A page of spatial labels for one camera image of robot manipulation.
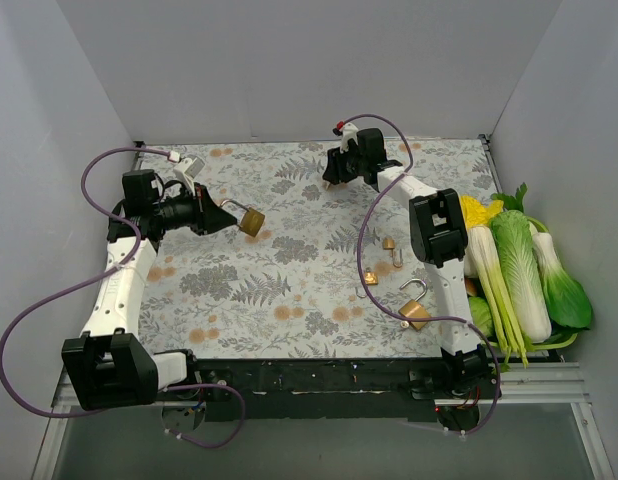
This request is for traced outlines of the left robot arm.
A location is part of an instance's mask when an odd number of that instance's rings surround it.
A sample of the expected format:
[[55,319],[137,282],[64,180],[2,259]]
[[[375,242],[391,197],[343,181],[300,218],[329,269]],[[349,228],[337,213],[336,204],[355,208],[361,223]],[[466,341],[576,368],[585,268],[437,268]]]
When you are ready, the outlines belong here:
[[64,342],[61,357],[80,406],[88,411],[148,405],[169,388],[182,400],[202,386],[189,349],[150,354],[138,339],[148,275],[161,241],[172,230],[198,236],[237,225],[192,173],[176,169],[164,182],[151,169],[124,174],[124,197],[114,207],[107,234],[110,274],[100,284],[80,335]]

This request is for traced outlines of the large brass padlock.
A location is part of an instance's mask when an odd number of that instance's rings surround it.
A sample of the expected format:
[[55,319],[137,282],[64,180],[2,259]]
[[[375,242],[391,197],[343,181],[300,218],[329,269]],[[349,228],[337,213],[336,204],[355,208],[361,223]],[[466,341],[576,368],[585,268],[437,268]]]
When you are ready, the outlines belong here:
[[242,219],[238,223],[238,228],[246,235],[255,238],[264,224],[265,215],[258,210],[243,205],[234,199],[224,199],[220,202],[221,207],[228,204],[236,206],[244,212]]
[[418,285],[420,287],[420,294],[415,298],[405,303],[399,310],[400,316],[405,317],[405,320],[410,323],[409,328],[416,331],[423,329],[431,319],[431,315],[420,303],[420,300],[427,294],[428,286],[422,279],[412,278],[404,282],[399,289],[404,290],[410,285]]

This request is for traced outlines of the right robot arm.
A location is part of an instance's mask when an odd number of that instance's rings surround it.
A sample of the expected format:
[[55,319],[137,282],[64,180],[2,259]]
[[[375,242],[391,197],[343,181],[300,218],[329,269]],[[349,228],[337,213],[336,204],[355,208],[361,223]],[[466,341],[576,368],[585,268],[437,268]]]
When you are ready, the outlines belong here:
[[427,319],[438,323],[443,389],[453,397],[464,397],[482,384],[500,394],[501,369],[488,339],[474,325],[464,285],[465,249],[468,233],[462,218],[459,195],[453,189],[431,187],[410,174],[412,153],[404,166],[388,158],[385,140],[377,128],[358,129],[352,122],[339,123],[334,131],[340,144],[327,151],[322,179],[331,186],[362,179],[377,196],[360,227],[356,246],[356,268],[367,298],[390,318],[410,324],[417,318],[388,310],[370,292],[362,265],[367,224],[381,199],[392,198],[408,213],[411,250],[424,264],[438,302],[438,314]]

